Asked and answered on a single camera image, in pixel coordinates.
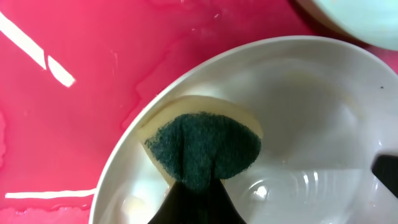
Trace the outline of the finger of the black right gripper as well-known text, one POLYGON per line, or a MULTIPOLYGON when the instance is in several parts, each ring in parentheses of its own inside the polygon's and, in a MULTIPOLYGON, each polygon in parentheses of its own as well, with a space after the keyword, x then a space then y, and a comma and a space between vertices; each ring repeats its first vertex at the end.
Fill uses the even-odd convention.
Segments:
POLYGON ((372 173, 395 196, 398 196, 398 158, 393 155, 378 155, 372 166, 372 173))

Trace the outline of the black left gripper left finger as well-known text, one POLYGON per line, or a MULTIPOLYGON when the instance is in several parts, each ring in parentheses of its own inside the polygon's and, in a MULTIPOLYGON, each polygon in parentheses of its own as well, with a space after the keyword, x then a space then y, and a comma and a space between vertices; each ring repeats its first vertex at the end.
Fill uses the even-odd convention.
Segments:
POLYGON ((148 224, 191 223, 190 206, 187 205, 187 199, 187 188, 180 182, 174 183, 159 210, 148 224))

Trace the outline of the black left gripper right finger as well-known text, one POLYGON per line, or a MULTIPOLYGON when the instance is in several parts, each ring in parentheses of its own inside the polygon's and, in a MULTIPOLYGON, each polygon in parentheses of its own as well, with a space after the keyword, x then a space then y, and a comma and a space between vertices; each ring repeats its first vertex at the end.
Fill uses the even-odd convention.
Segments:
POLYGON ((246 224, 219 179, 213 179, 208 189, 208 223, 246 224))

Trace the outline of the green and yellow sponge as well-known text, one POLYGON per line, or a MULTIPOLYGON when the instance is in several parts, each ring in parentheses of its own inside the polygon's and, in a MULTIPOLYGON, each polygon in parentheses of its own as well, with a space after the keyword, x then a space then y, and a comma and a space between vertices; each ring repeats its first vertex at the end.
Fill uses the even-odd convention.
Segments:
POLYGON ((196 192, 213 179, 229 179, 258 157, 260 122, 237 104, 209 96, 183 96, 166 103, 137 131, 151 162, 169 185, 196 192))

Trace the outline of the white stained plate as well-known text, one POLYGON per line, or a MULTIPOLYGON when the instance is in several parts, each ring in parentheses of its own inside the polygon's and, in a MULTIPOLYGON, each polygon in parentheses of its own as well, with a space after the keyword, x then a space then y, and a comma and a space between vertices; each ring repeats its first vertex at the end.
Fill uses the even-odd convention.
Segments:
POLYGON ((246 44, 195 67, 129 125, 99 178, 90 223, 146 223, 167 183, 137 131, 185 95, 248 109, 262 151, 225 187, 248 223, 396 223, 397 197, 374 176, 377 156, 397 154, 397 75, 368 51, 315 36, 246 44))

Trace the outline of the light blue stained plate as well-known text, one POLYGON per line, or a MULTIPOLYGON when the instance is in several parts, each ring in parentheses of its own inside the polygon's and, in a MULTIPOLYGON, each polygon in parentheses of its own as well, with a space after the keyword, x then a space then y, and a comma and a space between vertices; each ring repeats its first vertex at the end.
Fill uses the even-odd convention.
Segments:
POLYGON ((295 0, 327 28, 369 45, 397 50, 397 0, 295 0))

